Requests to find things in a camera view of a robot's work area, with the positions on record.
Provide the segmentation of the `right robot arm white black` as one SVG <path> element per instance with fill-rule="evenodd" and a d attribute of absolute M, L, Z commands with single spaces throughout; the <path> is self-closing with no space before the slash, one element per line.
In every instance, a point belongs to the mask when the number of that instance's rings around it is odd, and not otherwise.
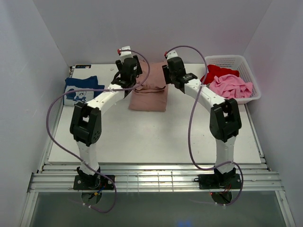
<path fill-rule="evenodd" d="M 167 57 L 163 73 L 167 84 L 195 99 L 210 114 L 209 129 L 216 141 L 216 162 L 212 174 L 201 174 L 194 179 L 200 189 L 240 189 L 243 186 L 242 172 L 234 162 L 234 144 L 242 127 L 238 103 L 226 99 L 203 85 L 196 75 L 187 73 L 182 59 Z"/>

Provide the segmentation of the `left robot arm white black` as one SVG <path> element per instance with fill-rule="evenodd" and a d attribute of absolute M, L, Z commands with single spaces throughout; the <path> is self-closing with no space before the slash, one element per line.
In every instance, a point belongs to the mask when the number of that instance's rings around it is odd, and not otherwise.
<path fill-rule="evenodd" d="M 131 88 L 136 84 L 136 78 L 142 74 L 139 59 L 136 55 L 121 56 L 116 61 L 118 74 L 114 76 L 108 86 L 109 92 L 102 92 L 92 100 L 75 104 L 70 133 L 73 135 L 80 152 L 81 165 L 77 168 L 73 189 L 93 190 L 105 187 L 112 190 L 113 185 L 103 176 L 100 176 L 100 166 L 97 160 L 96 142 L 102 132 L 102 114 L 114 104 L 124 99 Z"/>

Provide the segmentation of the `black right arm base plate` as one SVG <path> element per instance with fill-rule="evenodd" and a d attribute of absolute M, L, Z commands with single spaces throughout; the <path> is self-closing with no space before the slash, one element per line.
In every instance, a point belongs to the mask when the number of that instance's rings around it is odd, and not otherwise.
<path fill-rule="evenodd" d="M 220 180 L 215 174 L 202 174 L 195 178 L 195 182 L 198 182 L 199 189 L 240 189 L 242 185 L 239 174 L 227 180 Z"/>

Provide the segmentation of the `dusty pink printed t-shirt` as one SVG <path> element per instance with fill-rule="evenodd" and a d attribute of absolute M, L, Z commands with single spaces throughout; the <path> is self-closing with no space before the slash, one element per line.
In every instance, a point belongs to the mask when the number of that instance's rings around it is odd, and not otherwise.
<path fill-rule="evenodd" d="M 142 84 L 131 93 L 128 109 L 133 111 L 164 112 L 167 107 L 169 86 L 166 84 L 162 66 L 165 62 L 147 63 L 140 62 L 142 74 L 136 79 L 137 84 Z"/>

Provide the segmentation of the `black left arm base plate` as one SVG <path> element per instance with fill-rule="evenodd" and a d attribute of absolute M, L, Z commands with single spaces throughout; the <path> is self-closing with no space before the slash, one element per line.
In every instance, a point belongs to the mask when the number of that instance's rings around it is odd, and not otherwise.
<path fill-rule="evenodd" d="M 81 177 L 77 175 L 74 178 L 74 190 L 99 190 L 101 188 L 104 190 L 113 190 L 114 186 L 109 179 L 100 175 L 92 177 Z"/>

